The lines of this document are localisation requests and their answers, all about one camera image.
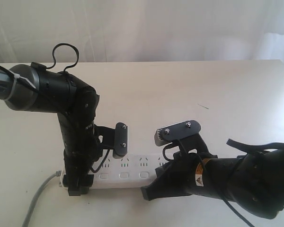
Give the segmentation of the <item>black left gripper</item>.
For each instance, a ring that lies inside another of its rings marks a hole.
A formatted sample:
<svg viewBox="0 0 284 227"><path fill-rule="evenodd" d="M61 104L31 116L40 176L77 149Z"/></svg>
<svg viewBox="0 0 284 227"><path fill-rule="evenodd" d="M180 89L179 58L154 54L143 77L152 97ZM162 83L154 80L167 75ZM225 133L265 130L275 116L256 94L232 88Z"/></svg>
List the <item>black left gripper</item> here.
<svg viewBox="0 0 284 227"><path fill-rule="evenodd" d="M69 196L88 194L94 182L94 175L88 175L90 168L103 156L99 139L64 139L63 186ZM69 186L68 180L82 180L77 186Z"/></svg>

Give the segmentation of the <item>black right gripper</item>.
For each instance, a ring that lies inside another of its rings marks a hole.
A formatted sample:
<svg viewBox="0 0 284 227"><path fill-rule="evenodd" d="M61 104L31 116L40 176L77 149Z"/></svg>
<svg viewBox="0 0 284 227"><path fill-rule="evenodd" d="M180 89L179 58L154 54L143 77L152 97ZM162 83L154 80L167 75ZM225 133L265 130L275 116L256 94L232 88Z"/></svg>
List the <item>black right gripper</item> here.
<svg viewBox="0 0 284 227"><path fill-rule="evenodd" d="M218 156L209 152L200 134L172 144L179 151L170 162L155 169L157 178L151 184L141 187L143 198L151 201L188 195L217 196L212 171L206 165Z"/></svg>

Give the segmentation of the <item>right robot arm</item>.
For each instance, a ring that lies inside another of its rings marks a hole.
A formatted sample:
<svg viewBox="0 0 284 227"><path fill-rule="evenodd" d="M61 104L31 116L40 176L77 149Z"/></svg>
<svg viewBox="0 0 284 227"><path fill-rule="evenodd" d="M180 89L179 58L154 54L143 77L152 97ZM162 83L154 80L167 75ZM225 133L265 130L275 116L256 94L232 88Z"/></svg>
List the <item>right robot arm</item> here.
<svg viewBox="0 0 284 227"><path fill-rule="evenodd" d="M212 155L199 134L172 142L179 152L141 188L144 199L198 195L235 202L260 218L275 218L284 209L284 143L227 144L244 155Z"/></svg>

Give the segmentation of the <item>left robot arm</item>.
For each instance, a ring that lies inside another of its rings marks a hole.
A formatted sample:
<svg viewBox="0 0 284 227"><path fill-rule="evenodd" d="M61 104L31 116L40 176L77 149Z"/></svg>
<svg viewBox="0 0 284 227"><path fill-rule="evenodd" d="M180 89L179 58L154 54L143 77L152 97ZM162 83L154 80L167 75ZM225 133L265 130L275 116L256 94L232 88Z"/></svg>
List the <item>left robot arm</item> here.
<svg viewBox="0 0 284 227"><path fill-rule="evenodd" d="M15 111L56 113L64 143L63 185L70 196L87 194L94 176L89 171L102 155L94 125L99 95L66 72L54 73L39 63L0 66L0 100Z"/></svg>

